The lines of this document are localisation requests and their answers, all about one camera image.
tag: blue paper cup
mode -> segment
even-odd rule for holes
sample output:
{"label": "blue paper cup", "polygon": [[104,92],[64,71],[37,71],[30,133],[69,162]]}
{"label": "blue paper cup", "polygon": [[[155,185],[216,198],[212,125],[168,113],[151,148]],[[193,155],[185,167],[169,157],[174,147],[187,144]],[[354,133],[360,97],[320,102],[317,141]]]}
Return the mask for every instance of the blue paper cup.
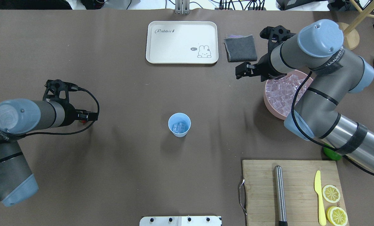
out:
{"label": "blue paper cup", "polygon": [[169,118],[169,129],[176,137],[183,137],[191,127],[190,118],[184,113],[176,113]]}

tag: wooden stand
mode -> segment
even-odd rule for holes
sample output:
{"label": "wooden stand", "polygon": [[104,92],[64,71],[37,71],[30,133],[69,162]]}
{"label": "wooden stand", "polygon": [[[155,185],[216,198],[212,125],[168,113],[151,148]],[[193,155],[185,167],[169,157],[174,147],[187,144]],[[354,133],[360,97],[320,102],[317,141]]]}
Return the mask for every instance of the wooden stand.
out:
{"label": "wooden stand", "polygon": [[339,28],[343,30],[345,47],[350,50],[353,50],[360,43],[360,36],[359,33],[355,30],[355,28],[362,22],[362,20],[364,20],[364,18],[374,18],[374,15],[370,14],[374,10],[374,0],[364,10],[362,10],[358,6],[355,0],[350,0],[350,2],[360,12],[360,14],[355,18],[355,20],[350,25],[346,23],[338,23],[338,25]]}
{"label": "wooden stand", "polygon": [[[346,23],[337,23],[339,25],[339,29],[345,31],[347,27],[349,27]],[[348,48],[349,50],[354,50],[360,43],[360,35],[356,29],[353,29],[349,34],[344,36],[343,45]]]}

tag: wooden cutting board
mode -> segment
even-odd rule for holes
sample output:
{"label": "wooden cutting board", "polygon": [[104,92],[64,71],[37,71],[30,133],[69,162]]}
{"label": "wooden cutting board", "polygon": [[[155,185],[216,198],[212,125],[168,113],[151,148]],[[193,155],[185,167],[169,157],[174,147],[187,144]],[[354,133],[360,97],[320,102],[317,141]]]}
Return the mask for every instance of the wooden cutting board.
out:
{"label": "wooden cutting board", "polygon": [[247,226],[277,225],[275,222],[279,217],[274,175],[277,165],[282,167],[283,172],[289,226],[319,226],[318,197],[314,191],[317,170],[321,171],[322,187],[330,184],[340,191],[340,200],[337,203],[329,203],[323,199],[325,211],[330,206],[339,206],[346,210],[335,161],[243,160]]}

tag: white tray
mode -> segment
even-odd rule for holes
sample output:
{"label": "white tray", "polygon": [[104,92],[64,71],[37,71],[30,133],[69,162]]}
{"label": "white tray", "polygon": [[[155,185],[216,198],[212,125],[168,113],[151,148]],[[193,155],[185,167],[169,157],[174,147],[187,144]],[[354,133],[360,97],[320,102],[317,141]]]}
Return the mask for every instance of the white tray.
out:
{"label": "white tray", "polygon": [[216,63],[217,27],[210,21],[153,21],[148,26],[149,63]]}

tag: rabbit illustration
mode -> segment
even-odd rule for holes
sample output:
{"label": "rabbit illustration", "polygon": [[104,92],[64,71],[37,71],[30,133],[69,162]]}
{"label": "rabbit illustration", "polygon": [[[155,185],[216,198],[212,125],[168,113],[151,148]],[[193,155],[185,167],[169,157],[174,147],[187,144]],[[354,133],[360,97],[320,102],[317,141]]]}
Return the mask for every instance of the rabbit illustration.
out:
{"label": "rabbit illustration", "polygon": [[211,58],[211,51],[209,50],[209,46],[200,46],[198,51],[198,58]]}

